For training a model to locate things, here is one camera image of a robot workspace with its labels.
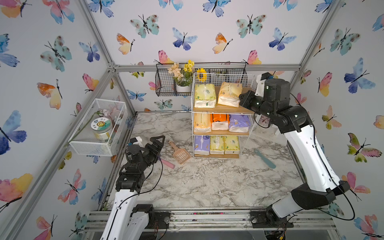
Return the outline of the orange-yellow tissue pack top shelf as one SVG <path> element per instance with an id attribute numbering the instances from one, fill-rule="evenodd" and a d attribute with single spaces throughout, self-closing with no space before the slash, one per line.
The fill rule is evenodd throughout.
<path id="1" fill-rule="evenodd" d="M 238 108 L 242 90 L 242 84 L 223 82 L 219 91 L 218 104 Z"/>

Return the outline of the orange tissue pack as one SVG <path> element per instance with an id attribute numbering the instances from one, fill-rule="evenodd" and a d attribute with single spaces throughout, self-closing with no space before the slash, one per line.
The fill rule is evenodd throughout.
<path id="1" fill-rule="evenodd" d="M 229 114 L 211 114 L 212 131 L 228 131 L 230 123 Z"/>

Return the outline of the green tissue pack top shelf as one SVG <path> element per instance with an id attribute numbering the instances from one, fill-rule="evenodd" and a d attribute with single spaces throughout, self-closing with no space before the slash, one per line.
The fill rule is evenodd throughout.
<path id="1" fill-rule="evenodd" d="M 194 93 L 195 108 L 215 108 L 217 103 L 214 84 L 197 84 Z"/>

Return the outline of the yellow tissue pack shelf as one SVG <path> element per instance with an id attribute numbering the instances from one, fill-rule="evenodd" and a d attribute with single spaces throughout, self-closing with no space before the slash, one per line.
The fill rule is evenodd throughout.
<path id="1" fill-rule="evenodd" d="M 212 131 L 211 115 L 206 113 L 194 113 L 194 131 L 209 133 Z"/>

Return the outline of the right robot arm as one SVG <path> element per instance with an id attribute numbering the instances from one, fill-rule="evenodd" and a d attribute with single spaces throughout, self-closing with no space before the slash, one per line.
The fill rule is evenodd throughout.
<path id="1" fill-rule="evenodd" d="M 266 209 L 266 223 L 277 226 L 287 216 L 301 210 L 318 209 L 331 204 L 337 196 L 345 195 L 350 185 L 333 171 L 316 138 L 315 125 L 307 110 L 290 104 L 290 83 L 282 79 L 268 79 L 264 93 L 258 96 L 247 91 L 239 96 L 240 106 L 255 115 L 268 117 L 278 127 L 298 158 L 306 182 Z"/>

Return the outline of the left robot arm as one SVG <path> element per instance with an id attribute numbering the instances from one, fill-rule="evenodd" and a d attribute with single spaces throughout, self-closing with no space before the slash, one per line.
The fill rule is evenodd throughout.
<path id="1" fill-rule="evenodd" d="M 152 204 L 137 204 L 146 180 L 145 170 L 153 166 L 164 147 L 165 136 L 150 138 L 146 145 L 138 137 L 125 148 L 127 163 L 119 172 L 113 207 L 101 240 L 139 240 L 143 231 L 155 223 Z"/>

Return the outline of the purple tissue pack middle shelf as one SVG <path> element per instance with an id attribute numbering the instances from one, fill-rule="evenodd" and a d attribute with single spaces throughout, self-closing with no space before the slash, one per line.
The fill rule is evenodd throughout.
<path id="1" fill-rule="evenodd" d="M 246 115 L 229 115 L 229 131 L 234 133 L 247 133 L 250 130 L 251 122 Z"/>

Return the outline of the green tissue pack bottom right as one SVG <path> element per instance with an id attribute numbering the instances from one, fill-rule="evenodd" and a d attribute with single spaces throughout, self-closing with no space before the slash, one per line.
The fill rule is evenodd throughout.
<path id="1" fill-rule="evenodd" d="M 238 136 L 225 136 L 225 155 L 238 155 L 240 153 L 240 142 Z"/>

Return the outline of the green tissue pack bottom middle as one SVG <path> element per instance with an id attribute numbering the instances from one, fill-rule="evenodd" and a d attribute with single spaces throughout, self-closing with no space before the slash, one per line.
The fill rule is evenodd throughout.
<path id="1" fill-rule="evenodd" d="M 224 136 L 210 137 L 210 154 L 211 155 L 225 154 L 225 137 Z"/>

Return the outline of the purple pink garden fork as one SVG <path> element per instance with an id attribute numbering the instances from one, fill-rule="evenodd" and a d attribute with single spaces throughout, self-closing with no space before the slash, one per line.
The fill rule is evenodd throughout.
<path id="1" fill-rule="evenodd" d="M 174 164 L 172 164 L 172 163 L 170 163 L 170 162 L 168 162 L 168 161 L 166 161 L 166 160 L 164 160 L 164 159 L 161 159 L 161 158 L 159 158 L 159 160 L 160 160 L 164 165 L 166 165 L 167 167 L 169 167 L 170 169 L 174 169 L 174 168 L 175 168 L 175 165 L 174 165 Z"/>

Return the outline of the yellow sunflower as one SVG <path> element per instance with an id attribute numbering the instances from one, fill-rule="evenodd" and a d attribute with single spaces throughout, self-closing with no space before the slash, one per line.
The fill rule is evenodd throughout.
<path id="1" fill-rule="evenodd" d="M 199 82 L 206 82 L 208 79 L 207 71 L 204 68 L 199 68 L 197 70 L 197 79 Z"/>

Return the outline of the white pot with flowers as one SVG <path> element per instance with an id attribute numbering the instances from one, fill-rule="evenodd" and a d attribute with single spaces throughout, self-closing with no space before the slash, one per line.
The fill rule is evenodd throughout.
<path id="1" fill-rule="evenodd" d="M 181 68 L 179 63 L 173 63 L 168 68 L 168 73 L 172 75 L 176 83 L 177 93 L 190 93 L 192 90 L 193 75 L 195 72 L 195 62 L 188 62 Z"/>

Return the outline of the teal spatula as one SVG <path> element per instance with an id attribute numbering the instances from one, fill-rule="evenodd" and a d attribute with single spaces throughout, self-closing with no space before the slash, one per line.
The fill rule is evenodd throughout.
<path id="1" fill-rule="evenodd" d="M 254 153 L 259 156 L 262 161 L 271 169 L 275 169 L 276 168 L 276 165 L 271 161 L 269 160 L 263 153 L 261 153 L 259 150 L 255 149 L 254 150 Z"/>

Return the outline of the white mesh wall basket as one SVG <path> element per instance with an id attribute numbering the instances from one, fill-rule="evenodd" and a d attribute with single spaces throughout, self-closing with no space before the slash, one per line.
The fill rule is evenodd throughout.
<path id="1" fill-rule="evenodd" d="M 68 145 L 79 155 L 111 157 L 127 119 L 125 102 L 94 99 L 75 128 Z"/>

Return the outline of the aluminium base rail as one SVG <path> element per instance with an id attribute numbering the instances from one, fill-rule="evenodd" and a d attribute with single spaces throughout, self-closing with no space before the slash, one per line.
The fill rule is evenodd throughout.
<path id="1" fill-rule="evenodd" d="M 262 208 L 153 208 L 139 205 L 130 212 L 122 207 L 112 211 L 92 211 L 85 231 L 100 232 L 102 240 L 138 239 L 140 234 L 197 231 L 260 231 L 285 233 L 291 240 L 299 231 L 308 231 L 303 240 L 338 240 L 340 236 L 330 216 L 316 210 L 294 213 L 276 223 L 267 220 Z"/>

